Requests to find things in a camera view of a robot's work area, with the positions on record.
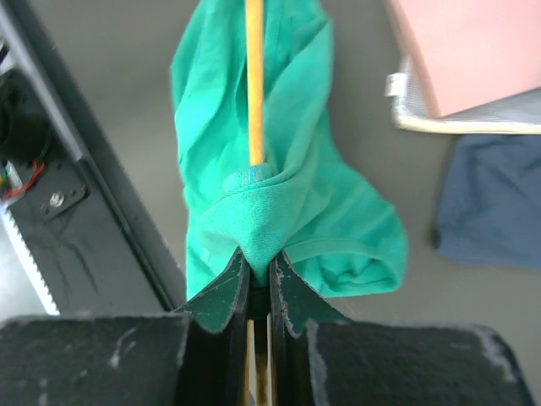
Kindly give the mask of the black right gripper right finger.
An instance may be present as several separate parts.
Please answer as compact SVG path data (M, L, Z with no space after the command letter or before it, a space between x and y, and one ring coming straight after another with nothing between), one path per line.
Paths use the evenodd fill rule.
M270 263L279 405L532 405L511 348L479 325L353 321Z

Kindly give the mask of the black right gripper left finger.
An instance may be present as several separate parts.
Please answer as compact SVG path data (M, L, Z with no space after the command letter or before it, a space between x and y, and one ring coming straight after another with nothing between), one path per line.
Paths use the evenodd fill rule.
M1 325L4 405L247 405L249 264L173 312Z

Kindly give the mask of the green tank top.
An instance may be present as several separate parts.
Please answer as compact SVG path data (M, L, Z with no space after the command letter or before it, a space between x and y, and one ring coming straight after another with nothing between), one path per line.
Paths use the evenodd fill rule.
M196 7L171 64L189 297L236 250L260 284L285 251L327 298L401 286L407 237L395 208L342 160L331 137L333 45L332 21L319 2L266 3L265 160L254 167L243 3Z

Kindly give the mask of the yellow-tan hanger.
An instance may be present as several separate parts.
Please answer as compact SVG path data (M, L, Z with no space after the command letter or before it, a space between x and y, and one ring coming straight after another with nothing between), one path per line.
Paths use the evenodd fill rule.
M264 161L264 1L244 2L246 31L249 162Z

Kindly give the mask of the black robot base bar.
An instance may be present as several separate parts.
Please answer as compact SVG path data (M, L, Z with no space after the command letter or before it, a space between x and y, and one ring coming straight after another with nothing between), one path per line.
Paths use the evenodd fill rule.
M185 277L28 1L1 4L1 317L174 310Z

